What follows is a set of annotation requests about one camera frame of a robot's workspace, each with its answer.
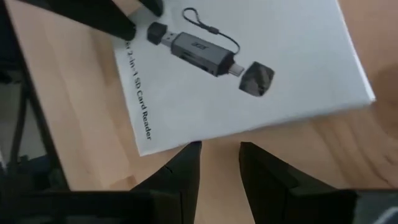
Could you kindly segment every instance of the white booklet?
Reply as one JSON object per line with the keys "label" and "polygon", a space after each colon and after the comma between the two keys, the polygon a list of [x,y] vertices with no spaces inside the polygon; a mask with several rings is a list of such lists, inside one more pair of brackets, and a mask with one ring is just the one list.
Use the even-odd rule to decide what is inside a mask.
{"label": "white booklet", "polygon": [[374,100],[337,0],[164,6],[130,16],[133,41],[113,39],[142,156]]}

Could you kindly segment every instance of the printed image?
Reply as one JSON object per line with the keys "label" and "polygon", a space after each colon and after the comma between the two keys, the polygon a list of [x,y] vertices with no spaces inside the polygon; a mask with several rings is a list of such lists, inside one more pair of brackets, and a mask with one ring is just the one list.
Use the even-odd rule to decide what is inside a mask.
{"label": "printed image", "polygon": [[[185,15],[186,11],[193,11],[197,21],[189,19]],[[239,53],[241,48],[238,42],[220,32],[219,29],[202,23],[195,8],[185,8],[182,11],[182,17],[199,28],[232,41],[237,46],[237,51],[232,52],[186,32],[175,33],[169,31],[167,30],[167,25],[159,22],[153,22],[149,26],[147,40],[155,45],[163,44],[169,47],[172,55],[215,77],[226,74],[240,77],[245,68],[236,63],[234,59],[234,56]],[[252,96],[262,96],[269,89],[273,76],[274,71],[271,68],[254,62],[243,75],[239,89]]]}
{"label": "printed image", "polygon": [[239,89],[253,96],[262,96],[269,89],[275,72],[258,62],[254,62],[244,73]]}

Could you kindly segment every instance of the wooden table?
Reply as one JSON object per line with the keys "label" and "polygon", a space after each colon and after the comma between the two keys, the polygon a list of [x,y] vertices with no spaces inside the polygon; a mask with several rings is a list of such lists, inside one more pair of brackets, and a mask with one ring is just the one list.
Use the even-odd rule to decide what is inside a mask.
{"label": "wooden table", "polygon": [[[139,7],[115,1],[126,14]],[[178,152],[139,157],[107,34],[6,2],[73,190],[130,189]],[[340,3],[378,101],[205,141],[197,223],[253,222],[239,174],[240,141],[252,141],[335,187],[398,187],[398,1]]]}

